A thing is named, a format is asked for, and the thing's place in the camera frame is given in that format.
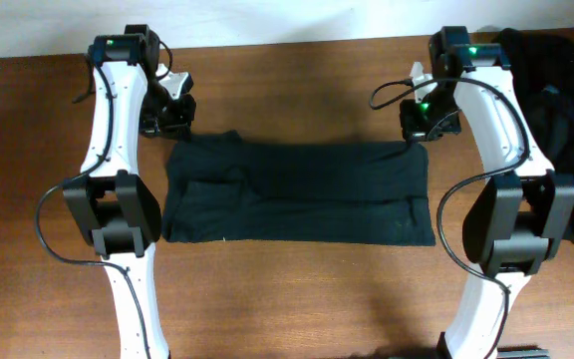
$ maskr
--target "white background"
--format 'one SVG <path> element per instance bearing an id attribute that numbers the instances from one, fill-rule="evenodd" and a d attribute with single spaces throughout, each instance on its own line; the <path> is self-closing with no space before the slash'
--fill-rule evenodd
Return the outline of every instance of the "white background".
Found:
<path id="1" fill-rule="evenodd" d="M 147 23 L 172 48 L 574 27 L 572 0 L 0 0 L 0 57 L 84 52 Z"/>

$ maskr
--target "brown table surface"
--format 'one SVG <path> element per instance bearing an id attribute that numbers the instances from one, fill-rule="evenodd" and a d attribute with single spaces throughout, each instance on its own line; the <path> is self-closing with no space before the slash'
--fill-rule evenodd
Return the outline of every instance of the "brown table surface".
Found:
<path id="1" fill-rule="evenodd" d="M 574 30 L 562 33 L 574 39 Z M 400 140 L 397 106 L 374 112 L 367 99 L 381 83 L 405 78 L 413 61 L 428 66 L 427 41 L 175 50 L 173 69 L 196 83 L 196 133 L 235 129 L 268 143 Z M 86 84 L 81 56 L 0 60 L 0 358 L 119 357 L 106 274 L 51 259 L 31 220 L 41 193 L 81 165 L 94 101 L 70 100 Z M 140 140 L 141 175 L 161 203 L 172 145 Z M 448 187 L 481 165 L 468 125 L 427 148 L 434 215 Z M 445 214 L 459 253 L 462 220 L 480 189 L 464 189 Z M 59 252 L 94 258 L 60 198 L 43 218 Z M 155 278 L 173 358 L 329 358 L 434 346 L 466 274 L 441 246 L 160 241 Z M 501 344 L 539 344 L 574 358 L 574 245 L 564 242 L 520 294 Z"/>

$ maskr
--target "black cloth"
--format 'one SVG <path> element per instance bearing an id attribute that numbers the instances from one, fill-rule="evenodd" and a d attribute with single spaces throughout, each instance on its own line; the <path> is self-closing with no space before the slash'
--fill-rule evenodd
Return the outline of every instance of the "black cloth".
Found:
<path id="1" fill-rule="evenodd" d="M 421 145 L 261 145 L 237 133 L 175 145 L 162 236 L 434 245 Z"/>
<path id="2" fill-rule="evenodd" d="M 574 44 L 505 29 L 495 39 L 511 64 L 515 95 L 544 155 L 574 175 Z M 574 241 L 574 210 L 569 238 Z"/>

